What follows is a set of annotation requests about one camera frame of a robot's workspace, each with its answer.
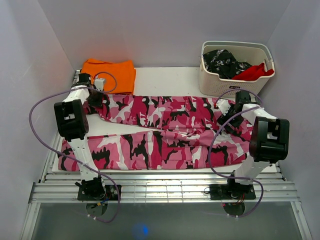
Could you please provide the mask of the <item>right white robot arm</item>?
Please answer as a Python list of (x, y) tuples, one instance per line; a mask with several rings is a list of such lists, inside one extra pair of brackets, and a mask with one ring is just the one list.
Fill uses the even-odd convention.
[(211, 200), (254, 200), (253, 180), (268, 166), (284, 160), (289, 151), (290, 122), (265, 111), (260, 103), (251, 99), (250, 92), (240, 90), (235, 103), (218, 98), (215, 103), (222, 115), (217, 122), (235, 134), (244, 121), (252, 126), (249, 157), (227, 178), (226, 184), (210, 185)]

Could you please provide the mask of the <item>pink camouflage trousers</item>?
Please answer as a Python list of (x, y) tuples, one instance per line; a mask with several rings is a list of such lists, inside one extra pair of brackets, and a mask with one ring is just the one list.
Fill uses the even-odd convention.
[(220, 130), (215, 98), (106, 94), (102, 107), (85, 103), (87, 115), (117, 126), (143, 127), (128, 134), (88, 137), (99, 170), (187, 170), (236, 165), (249, 156), (253, 126), (237, 134)]

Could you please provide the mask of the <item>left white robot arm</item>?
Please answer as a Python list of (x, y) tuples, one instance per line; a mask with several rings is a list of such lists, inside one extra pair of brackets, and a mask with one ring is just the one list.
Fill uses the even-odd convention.
[(81, 162), (78, 164), (81, 183), (76, 185), (85, 196), (101, 200), (106, 195), (106, 187), (89, 148), (89, 123), (84, 110), (91, 86), (91, 76), (80, 73), (68, 96), (54, 104), (54, 113), (60, 136), (68, 142), (75, 158)]

